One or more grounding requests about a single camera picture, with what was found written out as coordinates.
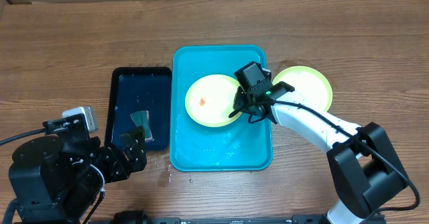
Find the yellow-green plate top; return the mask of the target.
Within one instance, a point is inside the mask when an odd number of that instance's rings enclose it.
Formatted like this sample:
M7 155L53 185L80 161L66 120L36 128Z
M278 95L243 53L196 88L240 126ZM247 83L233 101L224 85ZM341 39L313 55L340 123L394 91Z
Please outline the yellow-green plate top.
M233 117L233 103L239 83L223 74L211 74L194 82L185 96L185 109L192 120L205 127L223 127L238 119Z

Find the yellow-green plate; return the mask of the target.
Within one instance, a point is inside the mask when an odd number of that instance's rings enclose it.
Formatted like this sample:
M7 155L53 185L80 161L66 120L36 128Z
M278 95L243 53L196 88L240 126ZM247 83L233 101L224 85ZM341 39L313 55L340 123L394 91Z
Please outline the yellow-green plate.
M205 127L223 127L238 119L233 117L233 103L239 83L223 74L211 74L194 82L185 96L185 109L192 120Z
M292 66L282 70L272 81L285 82L298 90L315 107L328 111L332 104L332 87L319 71L307 66Z

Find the dark green sponge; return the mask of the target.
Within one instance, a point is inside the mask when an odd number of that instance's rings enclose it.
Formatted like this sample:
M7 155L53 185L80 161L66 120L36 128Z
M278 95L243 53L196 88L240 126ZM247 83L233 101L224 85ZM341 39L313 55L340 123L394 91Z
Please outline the dark green sponge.
M149 111L134 112L130 115L130 118L137 127L142 127L144 129L146 142L150 142L154 139L149 122Z

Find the yellow-green plate bottom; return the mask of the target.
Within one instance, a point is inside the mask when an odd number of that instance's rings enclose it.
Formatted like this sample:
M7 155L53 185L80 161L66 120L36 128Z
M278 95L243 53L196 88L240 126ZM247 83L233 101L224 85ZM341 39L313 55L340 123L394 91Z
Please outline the yellow-green plate bottom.
M332 104L332 87L319 71L307 66L292 66L282 70L272 81L285 82L298 90L315 107L328 111Z

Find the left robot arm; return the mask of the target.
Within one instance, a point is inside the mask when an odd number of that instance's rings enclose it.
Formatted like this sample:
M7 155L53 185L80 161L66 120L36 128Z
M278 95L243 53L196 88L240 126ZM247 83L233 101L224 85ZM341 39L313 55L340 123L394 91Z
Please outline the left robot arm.
M25 142L12 155L8 177L15 199L4 223L12 223L16 213L22 223L79 223L101 203L106 184L127 180L147 164L142 126L121 134L121 149L91 137L83 114L43 126L43 137Z

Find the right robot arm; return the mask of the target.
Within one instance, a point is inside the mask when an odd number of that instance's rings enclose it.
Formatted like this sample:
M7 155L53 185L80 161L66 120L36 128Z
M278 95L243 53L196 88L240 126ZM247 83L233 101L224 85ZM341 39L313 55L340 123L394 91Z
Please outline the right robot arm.
M384 128L361 127L317 110L285 82L272 84L271 72L250 62L235 72L239 87L232 116L247 113L258 120L292 129L326 154L338 203L323 223L367 223L385 203L410 186L410 180Z

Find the teal plastic tray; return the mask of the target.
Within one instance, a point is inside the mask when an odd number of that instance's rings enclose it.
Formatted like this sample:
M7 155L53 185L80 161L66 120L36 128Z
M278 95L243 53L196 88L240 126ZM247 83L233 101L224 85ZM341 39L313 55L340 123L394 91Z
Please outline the teal plastic tray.
M172 62L170 161L184 172L263 170L273 159L271 122L250 124L242 114L223 127L206 127L191 119L185 96L198 79L212 74L233 76L255 61L267 66L255 45L185 46Z

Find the black rectangular tray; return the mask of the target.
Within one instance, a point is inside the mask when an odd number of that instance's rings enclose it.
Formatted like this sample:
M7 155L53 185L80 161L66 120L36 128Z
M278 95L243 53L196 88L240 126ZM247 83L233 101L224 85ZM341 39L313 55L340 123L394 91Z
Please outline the black rectangular tray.
M163 151L170 143L172 71L168 67L120 67L112 73L105 143L120 150L119 139L137 126L130 115L149 111L154 139L145 142L148 151Z

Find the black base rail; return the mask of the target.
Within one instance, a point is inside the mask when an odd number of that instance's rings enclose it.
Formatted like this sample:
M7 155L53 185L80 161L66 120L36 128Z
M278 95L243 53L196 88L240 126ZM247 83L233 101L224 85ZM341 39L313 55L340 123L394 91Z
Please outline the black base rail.
M149 223L149 224L323 224L326 215L293 215L292 217L180 219L178 217L150 218L143 211L116 213L112 219L89 221L90 224Z

